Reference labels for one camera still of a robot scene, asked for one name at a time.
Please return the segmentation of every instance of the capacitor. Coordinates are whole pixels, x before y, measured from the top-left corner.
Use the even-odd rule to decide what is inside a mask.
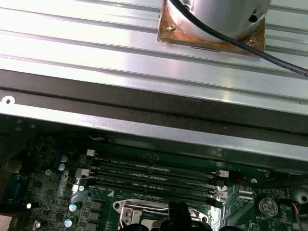
[[[60,161],[61,161],[62,163],[65,163],[67,160],[68,160],[68,158],[67,158],[66,155],[62,155],[62,156],[61,156]]]
[[[39,208],[39,206],[40,206],[40,203],[38,201],[26,204],[27,209]]]
[[[85,186],[80,185],[80,186],[78,187],[78,190],[79,190],[79,191],[84,191],[84,190],[85,190]]]
[[[69,217],[65,220],[64,226],[67,228],[72,227],[76,223],[77,219],[75,217]]]
[[[35,222],[35,228],[39,229],[39,228],[44,228],[48,225],[48,221],[47,220],[36,220]]]
[[[65,169],[65,164],[61,163],[61,164],[58,165],[59,171],[64,171],[64,169]]]
[[[69,205],[68,210],[71,212],[75,212],[80,207],[81,207],[81,204],[79,202],[74,202]]]
[[[267,218],[273,218],[278,215],[278,205],[270,197],[265,197],[261,199],[258,203],[258,209],[262,215]]]

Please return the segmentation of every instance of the copper base plate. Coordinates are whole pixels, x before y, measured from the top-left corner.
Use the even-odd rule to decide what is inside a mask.
[[[251,53],[242,50],[234,45],[228,43],[214,43],[208,42],[206,40],[198,39],[186,34],[181,28],[179,28],[175,22],[172,20],[167,4],[167,0],[164,0],[161,15],[160,23],[158,29],[157,40],[161,43],[168,44],[179,44],[190,47],[204,48],[214,51],[223,51],[236,54],[245,54],[249,55]],[[258,50],[264,51],[265,49],[265,20],[260,24],[260,26],[254,31],[254,33],[243,39],[242,42],[246,43]]]

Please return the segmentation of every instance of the mounting hole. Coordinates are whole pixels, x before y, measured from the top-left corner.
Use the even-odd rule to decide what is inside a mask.
[[[115,203],[115,208],[120,208],[120,204],[119,203]]]
[[[207,223],[207,222],[208,222],[207,217],[202,217],[202,222],[203,222],[203,223]]]
[[[184,4],[184,7],[185,7],[188,11],[191,11],[190,5]]]
[[[258,21],[258,17],[252,14],[248,20],[251,23],[256,23]]]
[[[5,104],[14,104],[15,98],[13,96],[7,95],[4,96],[1,101]]]

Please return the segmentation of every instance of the red wire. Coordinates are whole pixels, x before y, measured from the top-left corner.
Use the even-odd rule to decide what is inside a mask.
[[[297,209],[297,206],[295,205],[295,203],[292,203],[293,207],[294,207],[294,210],[295,210],[295,214],[296,215],[299,215],[299,212],[298,212],[298,209]]]

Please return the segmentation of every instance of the motherboard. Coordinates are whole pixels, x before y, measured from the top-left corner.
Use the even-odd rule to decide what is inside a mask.
[[[51,135],[39,135],[11,161],[20,167],[2,166],[1,204],[29,212],[25,231],[117,231],[136,223],[157,229],[170,202],[185,202],[192,220],[214,231],[293,230],[293,210],[283,203],[290,189],[231,183],[277,177],[266,169]]]

